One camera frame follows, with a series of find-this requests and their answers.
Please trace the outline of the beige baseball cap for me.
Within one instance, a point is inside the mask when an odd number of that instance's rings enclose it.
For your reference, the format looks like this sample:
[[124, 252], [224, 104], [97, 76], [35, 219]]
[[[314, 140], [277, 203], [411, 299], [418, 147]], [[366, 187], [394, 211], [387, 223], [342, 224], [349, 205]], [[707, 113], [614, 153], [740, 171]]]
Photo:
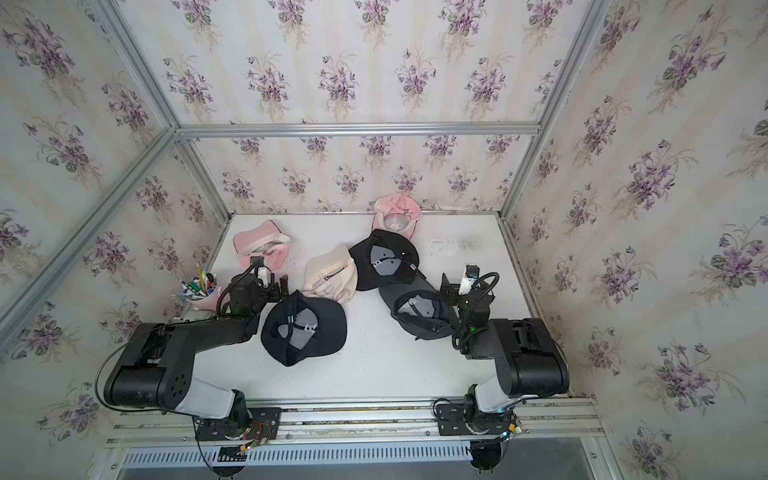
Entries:
[[310, 298], [349, 302], [357, 291], [358, 271], [344, 244], [309, 260], [301, 292]]

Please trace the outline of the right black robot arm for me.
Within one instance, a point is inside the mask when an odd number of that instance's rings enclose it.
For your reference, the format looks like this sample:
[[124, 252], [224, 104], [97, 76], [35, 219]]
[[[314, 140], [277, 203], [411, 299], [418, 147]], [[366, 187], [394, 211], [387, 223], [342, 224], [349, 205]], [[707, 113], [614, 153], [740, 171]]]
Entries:
[[565, 355], [541, 319], [491, 316], [499, 280], [499, 273], [481, 275], [475, 265], [459, 283], [441, 278], [440, 297], [457, 313], [452, 347], [469, 360], [491, 360], [495, 369], [490, 379], [468, 388], [460, 407], [437, 414], [451, 434], [464, 428], [505, 435], [515, 429], [517, 406], [564, 394], [570, 385]]

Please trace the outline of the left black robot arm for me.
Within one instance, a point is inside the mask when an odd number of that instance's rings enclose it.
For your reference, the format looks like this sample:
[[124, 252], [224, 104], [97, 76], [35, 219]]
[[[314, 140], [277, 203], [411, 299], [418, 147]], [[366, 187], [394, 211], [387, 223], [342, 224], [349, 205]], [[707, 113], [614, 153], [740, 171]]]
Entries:
[[245, 396], [193, 375], [196, 356], [215, 348], [250, 341], [257, 332], [261, 312], [269, 303], [288, 296], [288, 277], [243, 273], [225, 289], [230, 311], [203, 320], [175, 324], [142, 323], [130, 340], [118, 348], [118, 357], [98, 401], [121, 413], [160, 411], [228, 421], [240, 428], [251, 421]]

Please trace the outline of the black cap white letter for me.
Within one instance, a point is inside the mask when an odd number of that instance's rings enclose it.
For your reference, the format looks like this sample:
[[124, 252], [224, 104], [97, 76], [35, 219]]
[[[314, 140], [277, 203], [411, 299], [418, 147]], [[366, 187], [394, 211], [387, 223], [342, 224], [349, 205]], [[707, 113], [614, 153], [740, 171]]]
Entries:
[[341, 350], [347, 340], [346, 314], [332, 299], [307, 297], [296, 290], [271, 309], [260, 339], [274, 360], [292, 367]]

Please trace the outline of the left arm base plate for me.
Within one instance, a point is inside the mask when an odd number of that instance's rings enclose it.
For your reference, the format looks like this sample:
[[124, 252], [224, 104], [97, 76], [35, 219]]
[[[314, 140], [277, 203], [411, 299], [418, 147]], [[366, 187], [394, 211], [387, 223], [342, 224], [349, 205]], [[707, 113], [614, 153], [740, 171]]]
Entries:
[[279, 407], [249, 408], [245, 416], [230, 416], [223, 420], [199, 420], [195, 424], [195, 439], [199, 442], [265, 444], [276, 438], [282, 412]]

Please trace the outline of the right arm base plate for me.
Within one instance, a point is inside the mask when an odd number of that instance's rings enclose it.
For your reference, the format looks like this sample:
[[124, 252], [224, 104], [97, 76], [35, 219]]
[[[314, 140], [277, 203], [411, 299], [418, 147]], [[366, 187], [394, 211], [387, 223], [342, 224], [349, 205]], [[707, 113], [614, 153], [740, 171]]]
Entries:
[[508, 437], [520, 434], [521, 427], [513, 412], [484, 413], [472, 404], [439, 398], [432, 404], [440, 437], [492, 436]]

